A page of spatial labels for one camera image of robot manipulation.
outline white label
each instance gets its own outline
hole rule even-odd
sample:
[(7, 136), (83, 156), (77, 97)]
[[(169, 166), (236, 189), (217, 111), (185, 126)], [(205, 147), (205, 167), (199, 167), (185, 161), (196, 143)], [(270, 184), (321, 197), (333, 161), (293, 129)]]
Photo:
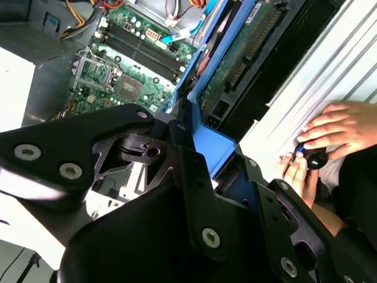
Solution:
[(157, 111), (158, 107), (152, 104), (151, 107), (149, 107), (149, 109), (150, 109), (153, 113), (155, 113), (155, 112)]
[(252, 11), (251, 11), (249, 17), (247, 17), (247, 20), (246, 20), (245, 24), (250, 25), (250, 23), (251, 23), (252, 20), (254, 19), (255, 15), (258, 13), (258, 10), (259, 10), (259, 8), (261, 7), (261, 5), (262, 5), (262, 3), (257, 3), (257, 4), (255, 4), (254, 9), (252, 9)]

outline silver screw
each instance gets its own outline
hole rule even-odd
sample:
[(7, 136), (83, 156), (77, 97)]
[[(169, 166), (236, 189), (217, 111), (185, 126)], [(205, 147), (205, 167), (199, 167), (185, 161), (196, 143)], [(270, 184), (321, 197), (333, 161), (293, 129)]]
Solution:
[(348, 275), (344, 275), (343, 278), (346, 283), (355, 283), (354, 280)]
[(201, 232), (201, 236), (203, 237), (203, 241), (207, 246), (214, 249), (220, 246), (220, 237), (215, 230), (211, 228), (204, 228)]
[(282, 268), (285, 270), (285, 272), (288, 273), (289, 276), (292, 278), (297, 277), (297, 269), (296, 266), (293, 264), (293, 262), (289, 259), (283, 256), (280, 260), (280, 264), (282, 265)]
[(288, 190), (288, 189), (289, 189), (289, 187), (287, 186), (287, 184), (285, 184), (285, 183), (283, 183), (283, 182), (280, 182), (280, 184), (281, 184), (281, 186), (282, 186), (282, 188), (283, 188), (284, 190)]
[(138, 111), (137, 114), (141, 117), (141, 118), (147, 118), (148, 115), (146, 115), (146, 113), (142, 112), (142, 111)]
[(14, 149), (14, 155), (22, 160), (33, 161), (41, 157), (42, 151), (32, 144), (20, 144)]
[(257, 166), (258, 166), (257, 163), (256, 163), (254, 160), (252, 160), (252, 159), (249, 159), (249, 163), (250, 163), (251, 166), (253, 166), (253, 167), (257, 167)]
[(82, 175), (82, 168), (75, 163), (64, 163), (59, 167), (60, 175), (69, 179), (74, 180)]
[(180, 129), (182, 129), (182, 130), (184, 130), (184, 131), (185, 131), (185, 129), (186, 129), (185, 126), (182, 125), (182, 124), (178, 124), (177, 126), (178, 126), (178, 128), (180, 128)]

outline fingernail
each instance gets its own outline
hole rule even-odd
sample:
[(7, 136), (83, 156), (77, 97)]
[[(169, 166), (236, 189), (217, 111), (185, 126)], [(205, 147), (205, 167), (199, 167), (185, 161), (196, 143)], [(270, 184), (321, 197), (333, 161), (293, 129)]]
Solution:
[(310, 145), (309, 143), (304, 144), (304, 149), (313, 149), (314, 147)]

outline human hand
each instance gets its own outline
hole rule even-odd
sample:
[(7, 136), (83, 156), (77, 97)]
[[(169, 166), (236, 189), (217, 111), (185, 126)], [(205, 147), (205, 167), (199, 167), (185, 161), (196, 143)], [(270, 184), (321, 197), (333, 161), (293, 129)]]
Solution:
[(283, 156), (281, 161), (276, 164), (275, 171), (278, 178), (290, 184), (306, 205), (312, 208), (316, 197), (319, 171), (307, 170), (307, 161), (303, 158), (302, 152), (298, 153), (295, 161), (289, 165), (292, 157), (291, 153)]
[(342, 158), (377, 144), (377, 104), (332, 103), (324, 109), (321, 116), (307, 124), (303, 131), (297, 140), (310, 140), (304, 144), (304, 148), (341, 145), (329, 153), (329, 158)]

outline black knob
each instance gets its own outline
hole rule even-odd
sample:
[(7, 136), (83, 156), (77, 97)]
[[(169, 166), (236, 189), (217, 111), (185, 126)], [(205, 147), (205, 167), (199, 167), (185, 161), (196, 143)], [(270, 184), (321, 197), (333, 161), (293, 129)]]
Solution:
[(305, 149), (304, 143), (299, 143), (293, 152), (293, 157), (296, 158), (299, 152), (304, 154), (304, 157), (307, 160), (307, 168), (310, 170), (320, 169), (329, 161), (329, 156), (326, 153), (325, 147), (321, 149)]

